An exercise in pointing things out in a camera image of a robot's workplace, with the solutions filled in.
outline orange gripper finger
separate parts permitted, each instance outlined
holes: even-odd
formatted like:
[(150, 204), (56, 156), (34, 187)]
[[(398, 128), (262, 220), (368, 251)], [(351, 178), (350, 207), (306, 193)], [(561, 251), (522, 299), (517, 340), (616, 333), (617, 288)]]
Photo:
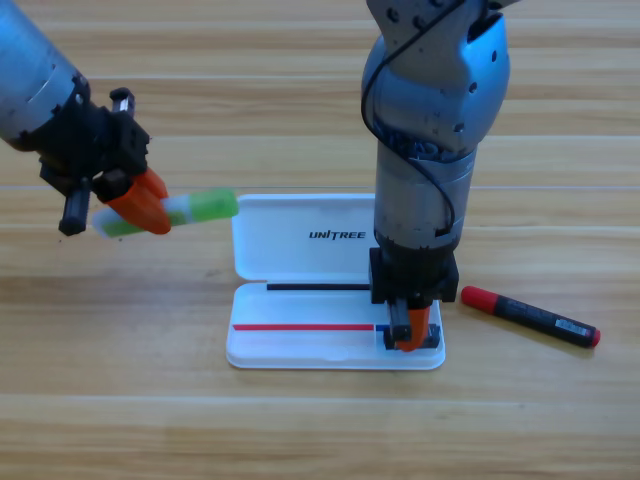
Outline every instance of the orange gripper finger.
[(127, 193), (107, 205), (127, 222), (156, 235), (171, 230), (171, 222), (160, 198), (145, 186), (145, 182), (134, 181)]
[(429, 307), (420, 310), (409, 310), (411, 340), (408, 342), (396, 342), (400, 350), (408, 353), (422, 346), (429, 333), (429, 310)]
[(167, 192), (167, 187), (165, 186), (162, 179), (158, 176), (156, 172), (147, 167), (147, 171), (141, 175), (137, 175), (134, 177), (136, 183), (141, 184), (147, 190), (149, 190), (153, 195), (158, 198), (168, 198), (169, 192)]

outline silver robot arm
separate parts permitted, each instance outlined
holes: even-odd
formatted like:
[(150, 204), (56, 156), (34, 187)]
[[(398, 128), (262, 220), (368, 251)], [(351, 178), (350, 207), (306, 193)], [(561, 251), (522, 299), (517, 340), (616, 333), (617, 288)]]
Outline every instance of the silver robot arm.
[(362, 82), (379, 140), (372, 301), (389, 305), (386, 340), (404, 351), (423, 345), (432, 302), (456, 297), (476, 151), (509, 83), (499, 9), (515, 1), (367, 0), (381, 31)]
[(160, 178), (148, 168), (149, 135), (133, 119), (135, 99), (111, 92), (112, 111), (91, 101), (87, 79), (11, 1), (0, 0), (0, 138), (40, 155), (40, 176), (65, 196), (59, 229), (86, 228), (89, 196), (129, 223), (170, 230)]

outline red marker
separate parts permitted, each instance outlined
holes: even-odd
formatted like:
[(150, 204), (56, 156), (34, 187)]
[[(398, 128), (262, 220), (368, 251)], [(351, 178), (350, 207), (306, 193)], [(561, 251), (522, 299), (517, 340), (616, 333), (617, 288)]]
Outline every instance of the red marker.
[(600, 330), (591, 325), (576, 322), (496, 293), (476, 287), (465, 287), (460, 297), (465, 305), (580, 347), (593, 348), (600, 342)]

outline case base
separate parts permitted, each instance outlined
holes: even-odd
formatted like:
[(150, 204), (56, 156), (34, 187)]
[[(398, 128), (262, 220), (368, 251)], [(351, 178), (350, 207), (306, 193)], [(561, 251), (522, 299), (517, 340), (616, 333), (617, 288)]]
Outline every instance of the case base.
[(238, 368), (431, 370), (445, 359), (439, 303), (429, 324), (440, 328), (436, 348), (387, 350), (386, 305), (367, 291), (268, 291), (247, 284), (236, 291), (227, 359)]

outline white plastic case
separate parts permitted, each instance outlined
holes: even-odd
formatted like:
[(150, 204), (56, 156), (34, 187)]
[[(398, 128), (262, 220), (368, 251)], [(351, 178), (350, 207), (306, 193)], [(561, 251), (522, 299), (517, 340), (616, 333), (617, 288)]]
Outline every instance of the white plastic case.
[(445, 360), (440, 326), (435, 349), (387, 350), (386, 305), (367, 290), (293, 290), (291, 284), (369, 283), (373, 194), (245, 195), (232, 220), (237, 273), (227, 359), (239, 368), (431, 370)]

